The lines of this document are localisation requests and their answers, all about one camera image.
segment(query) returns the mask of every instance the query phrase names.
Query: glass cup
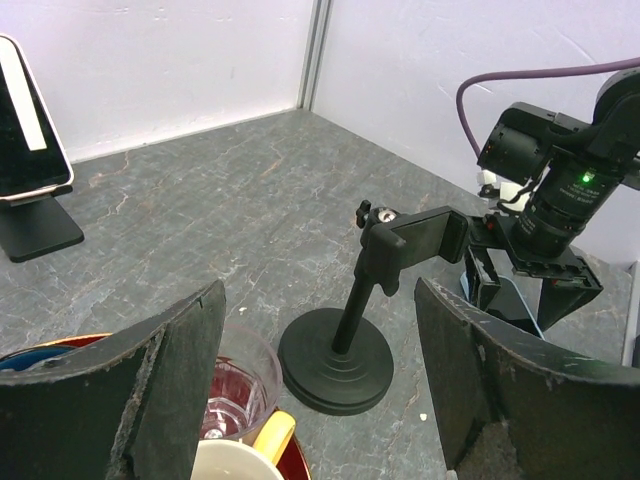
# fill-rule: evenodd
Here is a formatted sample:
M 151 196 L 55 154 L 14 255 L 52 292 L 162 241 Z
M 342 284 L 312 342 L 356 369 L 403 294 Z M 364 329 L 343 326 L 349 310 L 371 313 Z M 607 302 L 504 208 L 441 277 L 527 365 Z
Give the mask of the glass cup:
M 271 346 L 251 330 L 225 326 L 200 439 L 253 445 L 281 392 L 282 370 Z

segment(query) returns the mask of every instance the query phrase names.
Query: phone stand base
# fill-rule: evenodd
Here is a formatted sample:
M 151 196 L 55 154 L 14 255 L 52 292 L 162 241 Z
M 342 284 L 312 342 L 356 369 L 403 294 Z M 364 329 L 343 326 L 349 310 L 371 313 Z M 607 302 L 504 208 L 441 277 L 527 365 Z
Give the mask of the phone stand base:
M 356 415 L 376 405 L 393 379 L 393 357 L 382 333 L 364 318 L 349 351 L 331 344 L 343 310 L 322 308 L 294 320 L 280 340 L 284 383 L 307 407 L 327 415 Z
M 53 197 L 0 209 L 0 246 L 26 262 L 84 240 L 80 227 Z

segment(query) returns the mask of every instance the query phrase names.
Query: yellow mug handle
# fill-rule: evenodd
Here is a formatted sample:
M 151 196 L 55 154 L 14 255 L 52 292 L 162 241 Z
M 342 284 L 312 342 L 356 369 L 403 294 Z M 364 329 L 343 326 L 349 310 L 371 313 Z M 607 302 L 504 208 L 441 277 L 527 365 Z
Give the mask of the yellow mug handle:
M 277 465 L 296 428 L 295 419 L 286 412 L 274 412 L 264 424 L 253 448 Z

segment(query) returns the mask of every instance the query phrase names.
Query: mug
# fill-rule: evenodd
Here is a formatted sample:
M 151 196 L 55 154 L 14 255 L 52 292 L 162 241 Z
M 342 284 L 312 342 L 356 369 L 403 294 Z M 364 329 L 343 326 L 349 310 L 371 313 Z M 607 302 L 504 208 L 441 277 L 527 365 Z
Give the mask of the mug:
M 295 420 L 277 411 L 253 447 L 233 440 L 201 440 L 191 480 L 284 480 L 275 467 L 293 436 Z

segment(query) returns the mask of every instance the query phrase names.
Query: marble surface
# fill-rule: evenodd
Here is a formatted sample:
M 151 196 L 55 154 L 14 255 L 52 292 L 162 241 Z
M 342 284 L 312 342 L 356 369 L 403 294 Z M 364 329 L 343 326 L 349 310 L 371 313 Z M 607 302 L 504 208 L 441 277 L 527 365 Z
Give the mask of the marble surface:
M 300 314 L 344 305 L 362 199 L 404 212 L 445 204 L 484 212 L 474 195 L 300 111 L 75 171 L 75 192 L 60 202 L 86 241 L 25 264 L 0 258 L 0 353 L 122 329 L 215 278 L 227 288 L 227 322 L 250 326 L 276 347 Z M 630 277 L 590 261 L 605 292 L 547 338 L 618 362 Z M 459 292 L 461 273 L 461 264 L 434 259 L 403 272 L 393 298 L 376 288 L 366 316 L 389 341 L 395 377 L 374 409 L 334 418 L 283 393 L 315 479 L 445 479 L 412 298 L 419 276 Z M 533 298 L 537 284 L 519 282 Z

